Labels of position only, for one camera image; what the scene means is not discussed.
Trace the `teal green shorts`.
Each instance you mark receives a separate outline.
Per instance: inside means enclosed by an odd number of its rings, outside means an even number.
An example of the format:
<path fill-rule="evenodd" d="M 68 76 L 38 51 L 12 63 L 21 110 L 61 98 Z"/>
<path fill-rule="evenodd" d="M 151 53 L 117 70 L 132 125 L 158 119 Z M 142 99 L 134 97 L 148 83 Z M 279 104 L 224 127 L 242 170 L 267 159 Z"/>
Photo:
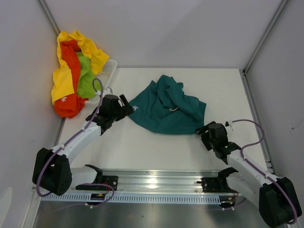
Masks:
<path fill-rule="evenodd" d="M 197 97 L 186 95 L 184 84 L 162 75 L 151 81 L 129 104 L 130 119 L 153 133 L 168 135 L 195 134 L 204 126 L 207 104 Z"/>

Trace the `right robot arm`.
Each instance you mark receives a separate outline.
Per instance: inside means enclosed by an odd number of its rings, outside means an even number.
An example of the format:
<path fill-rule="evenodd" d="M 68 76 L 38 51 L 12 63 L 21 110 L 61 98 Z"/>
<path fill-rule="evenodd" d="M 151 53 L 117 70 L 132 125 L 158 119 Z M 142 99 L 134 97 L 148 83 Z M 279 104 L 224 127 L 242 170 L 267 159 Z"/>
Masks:
<path fill-rule="evenodd" d="M 218 172 L 217 177 L 201 179 L 203 192 L 240 193 L 258 208 L 262 219 L 271 228 L 295 224 L 302 209 L 292 181 L 277 177 L 251 161 L 244 154 L 247 145 L 240 147 L 229 141 L 227 128 L 232 124 L 213 121 L 196 129 L 205 148 L 228 165 Z"/>

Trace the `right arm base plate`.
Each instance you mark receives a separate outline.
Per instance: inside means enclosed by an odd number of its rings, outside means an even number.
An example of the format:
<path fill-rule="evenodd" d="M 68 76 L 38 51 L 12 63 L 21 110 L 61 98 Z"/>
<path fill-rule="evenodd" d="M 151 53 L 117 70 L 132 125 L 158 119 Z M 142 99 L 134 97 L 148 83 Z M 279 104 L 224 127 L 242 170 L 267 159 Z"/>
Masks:
<path fill-rule="evenodd" d="M 203 177 L 201 179 L 203 192 L 206 193 L 233 193 L 227 182 L 219 177 Z"/>

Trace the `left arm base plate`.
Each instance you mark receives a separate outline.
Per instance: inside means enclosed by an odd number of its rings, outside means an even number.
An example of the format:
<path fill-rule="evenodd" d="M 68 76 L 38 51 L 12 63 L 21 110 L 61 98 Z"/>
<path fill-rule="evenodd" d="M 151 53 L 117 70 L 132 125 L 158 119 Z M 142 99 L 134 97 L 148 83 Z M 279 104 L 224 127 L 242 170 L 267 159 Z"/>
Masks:
<path fill-rule="evenodd" d="M 118 186 L 118 176 L 99 176 L 96 177 L 96 179 L 94 180 L 95 184 L 107 184 L 109 186 L 111 186 L 115 191 L 117 190 L 117 186 Z M 106 186 L 91 186 L 91 185 L 78 185 L 76 186 L 76 190 L 100 190 L 100 191 L 111 191 L 110 187 L 106 187 Z"/>

